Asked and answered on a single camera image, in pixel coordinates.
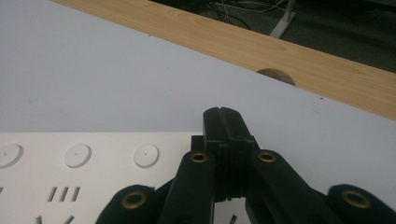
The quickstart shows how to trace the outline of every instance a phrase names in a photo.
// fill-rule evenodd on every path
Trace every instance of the white tabletop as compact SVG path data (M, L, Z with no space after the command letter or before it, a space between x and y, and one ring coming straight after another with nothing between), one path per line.
M396 122L45 0L0 1L0 132L196 132L213 106L311 187L396 208Z

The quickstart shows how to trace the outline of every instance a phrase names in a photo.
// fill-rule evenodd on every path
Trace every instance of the small circular hole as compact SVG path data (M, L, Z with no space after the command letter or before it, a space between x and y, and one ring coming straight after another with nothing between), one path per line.
M277 70L275 68L264 68L264 69L257 71L257 73L262 74L266 77L274 78L274 79L279 80L284 83L288 83L291 86L296 85L290 75L288 75L287 73L285 73L283 71Z
M342 193L344 201L349 203L352 206L358 207L358 208L368 208L371 206L370 201L361 195L360 193L353 191L353 190L346 190Z
M273 162L276 160L276 157L269 152L263 152L259 155L260 160L265 161L265 162Z
M194 153L191 156L193 162L204 162L207 161L207 156L204 153Z
M125 195L122 199L122 206L127 209L136 209L143 205L147 200L146 194L142 191L133 191Z

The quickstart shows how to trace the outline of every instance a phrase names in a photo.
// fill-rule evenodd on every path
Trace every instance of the wood grain surface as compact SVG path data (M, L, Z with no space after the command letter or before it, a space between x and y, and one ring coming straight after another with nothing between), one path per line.
M54 2L251 71L276 68L302 89L396 120L396 74L391 72L148 0Z

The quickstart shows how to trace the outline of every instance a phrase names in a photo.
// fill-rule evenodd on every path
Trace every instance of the brass insert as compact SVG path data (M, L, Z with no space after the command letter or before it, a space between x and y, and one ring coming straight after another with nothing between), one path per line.
M362 209L369 208L371 206L370 201L356 191L346 190L342 193L342 196L344 201L346 201L352 206Z
M122 199L122 206L127 209L136 209L147 200L146 194L140 190L132 191Z
M193 162L205 162L207 161L207 156L205 153L197 152L191 155L190 159Z
M276 157L272 153L263 152L263 153L260 153L259 159L261 161L265 161L265 162L273 162L276 160Z

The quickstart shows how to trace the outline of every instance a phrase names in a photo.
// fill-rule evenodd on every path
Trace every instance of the slot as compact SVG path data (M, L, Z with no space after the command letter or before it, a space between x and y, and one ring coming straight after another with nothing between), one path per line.
M69 190L69 187L64 188L64 192L62 192L62 196L61 196L61 200L60 200L61 203L64 202L64 199L66 198L68 190Z
M50 194L49 194L49 199L48 199L48 202L49 202L49 203L52 202L53 196L55 196L56 189L57 189L56 187L53 187L53 188L52 188L52 191L51 191Z
M70 216L64 224L70 224L73 221L74 217Z
M43 224L43 219L41 217L37 217L35 219L35 224Z
M73 194L72 202L74 203L77 200L79 194L79 187L76 187L75 192Z
M230 224L235 224L235 222L236 222L236 215L233 215L233 216L231 217Z

